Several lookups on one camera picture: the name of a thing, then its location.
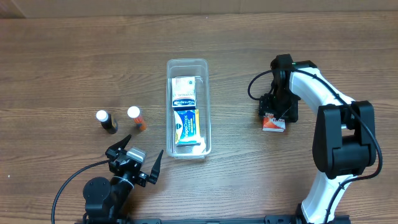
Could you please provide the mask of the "red white medicine box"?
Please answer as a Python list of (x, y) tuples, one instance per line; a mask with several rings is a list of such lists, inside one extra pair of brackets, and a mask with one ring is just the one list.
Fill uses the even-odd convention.
[(273, 114), (266, 113), (263, 117), (262, 130), (282, 133), (285, 131), (285, 120), (275, 119)]

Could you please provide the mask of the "blue yellow VapoDrops box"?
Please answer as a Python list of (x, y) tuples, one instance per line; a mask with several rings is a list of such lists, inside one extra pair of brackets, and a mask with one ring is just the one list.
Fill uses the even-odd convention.
[(199, 110), (174, 111), (175, 143), (178, 146), (200, 143)]

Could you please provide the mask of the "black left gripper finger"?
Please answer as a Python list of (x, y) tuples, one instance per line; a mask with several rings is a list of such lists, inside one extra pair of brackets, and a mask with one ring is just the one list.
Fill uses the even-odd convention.
[(121, 141), (110, 146), (109, 149), (113, 150), (113, 151), (124, 150), (124, 148), (127, 146), (128, 142), (131, 140), (131, 137), (132, 136), (130, 134), (128, 134), (124, 139), (122, 139)]
[(156, 182), (159, 178), (163, 153), (164, 153), (164, 151), (161, 150), (161, 152), (159, 153), (159, 155), (151, 169), (150, 176), (148, 177), (148, 182), (150, 182), (151, 184), (156, 184)]

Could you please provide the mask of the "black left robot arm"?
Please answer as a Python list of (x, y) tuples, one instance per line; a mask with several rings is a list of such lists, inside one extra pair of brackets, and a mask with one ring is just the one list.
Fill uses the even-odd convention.
[(129, 134), (105, 152), (112, 178), (95, 177), (84, 186), (83, 223), (132, 223), (122, 212), (129, 194), (138, 185), (145, 187), (147, 183), (156, 184), (164, 152), (159, 153), (150, 174), (146, 174), (141, 171), (146, 152), (133, 147), (127, 150), (130, 139)]

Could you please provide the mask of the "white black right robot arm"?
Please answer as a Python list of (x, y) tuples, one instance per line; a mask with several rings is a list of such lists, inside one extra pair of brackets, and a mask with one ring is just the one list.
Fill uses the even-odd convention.
[(344, 95), (309, 60), (293, 62), (289, 55), (280, 55), (269, 73), (271, 89), (258, 98), (260, 116), (294, 123), (303, 100), (317, 117), (312, 143), (315, 180), (295, 215), (279, 218), (284, 223), (349, 223), (349, 217), (335, 216), (346, 189), (372, 179), (382, 168), (372, 104)]

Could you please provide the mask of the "white blue plaster box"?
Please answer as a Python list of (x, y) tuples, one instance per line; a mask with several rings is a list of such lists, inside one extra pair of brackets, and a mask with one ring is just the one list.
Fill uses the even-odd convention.
[(172, 108), (176, 111), (197, 107), (195, 77), (175, 77), (172, 83)]

